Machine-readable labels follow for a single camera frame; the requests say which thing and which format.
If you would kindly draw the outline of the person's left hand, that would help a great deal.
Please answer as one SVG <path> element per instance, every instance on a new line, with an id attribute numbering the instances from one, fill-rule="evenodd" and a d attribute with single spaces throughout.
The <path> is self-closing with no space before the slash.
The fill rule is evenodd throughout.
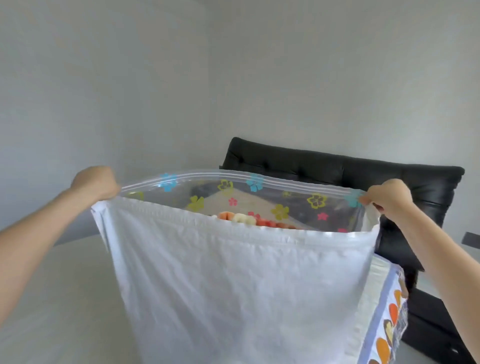
<path id="1" fill-rule="evenodd" d="M 92 205 L 116 197 L 121 191 L 121 186 L 111 167 L 93 166 L 77 173 L 69 190 Z"/>

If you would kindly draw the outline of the person's right hand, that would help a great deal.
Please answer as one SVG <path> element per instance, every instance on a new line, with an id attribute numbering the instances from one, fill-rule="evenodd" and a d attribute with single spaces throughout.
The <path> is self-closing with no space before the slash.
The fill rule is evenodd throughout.
<path id="1" fill-rule="evenodd" d="M 384 215 L 395 223 L 400 221 L 407 212 L 415 208 L 410 189 L 400 179 L 389 179 L 380 185 L 372 185 L 369 189 L 384 190 Z"/>

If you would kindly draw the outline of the large white zip bag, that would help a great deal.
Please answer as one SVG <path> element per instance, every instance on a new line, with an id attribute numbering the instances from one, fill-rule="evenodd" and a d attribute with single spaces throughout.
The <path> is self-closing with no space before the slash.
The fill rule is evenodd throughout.
<path id="1" fill-rule="evenodd" d="M 409 293 L 362 194 L 214 169 L 93 205 L 141 363 L 394 364 Z M 209 216 L 225 211 L 297 229 Z"/>

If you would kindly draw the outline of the person's right forearm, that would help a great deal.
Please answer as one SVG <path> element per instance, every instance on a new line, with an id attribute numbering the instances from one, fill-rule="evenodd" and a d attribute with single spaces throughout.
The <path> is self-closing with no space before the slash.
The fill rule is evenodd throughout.
<path id="1" fill-rule="evenodd" d="M 436 287 L 473 359 L 480 364 L 480 263 L 410 203 L 385 209 Z"/>

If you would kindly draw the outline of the person's left forearm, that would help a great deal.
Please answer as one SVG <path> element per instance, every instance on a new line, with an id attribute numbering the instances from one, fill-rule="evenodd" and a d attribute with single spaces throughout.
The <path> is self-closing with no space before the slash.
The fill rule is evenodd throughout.
<path id="1" fill-rule="evenodd" d="M 99 200 L 100 195 L 93 191 L 68 189 L 0 231 L 0 327 L 51 247 L 82 212 Z"/>

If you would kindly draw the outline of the black leather sofa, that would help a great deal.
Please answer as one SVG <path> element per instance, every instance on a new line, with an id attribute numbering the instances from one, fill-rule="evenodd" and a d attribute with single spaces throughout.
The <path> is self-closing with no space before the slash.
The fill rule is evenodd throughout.
<path id="1" fill-rule="evenodd" d="M 366 191 L 388 179 L 401 179 L 415 204 L 443 226 L 465 169 L 458 166 L 402 164 L 269 146 L 234 137 L 221 169 L 258 173 L 305 183 Z M 424 269 L 399 228 L 381 218 L 375 251 L 399 264 L 409 292 L 408 327 L 402 341 L 440 364 L 475 364 L 441 299 L 417 287 Z"/>

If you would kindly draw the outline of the colourful snack pieces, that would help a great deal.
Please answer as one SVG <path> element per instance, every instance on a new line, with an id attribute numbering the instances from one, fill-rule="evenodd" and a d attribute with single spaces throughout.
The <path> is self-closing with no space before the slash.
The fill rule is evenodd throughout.
<path id="1" fill-rule="evenodd" d="M 236 223 L 243 223 L 249 226 L 258 226 L 258 227 L 269 227 L 269 228 L 277 228 L 277 229 L 288 229 L 288 230 L 296 230 L 297 227 L 282 223 L 282 222 L 275 222 L 273 220 L 268 220 L 261 218 L 259 215 L 255 215 L 253 213 L 249 213 L 247 215 L 241 213 L 232 213 L 229 211 L 221 212 L 217 215 L 209 215 L 210 217 L 217 218 L 219 220 L 236 222 Z"/>

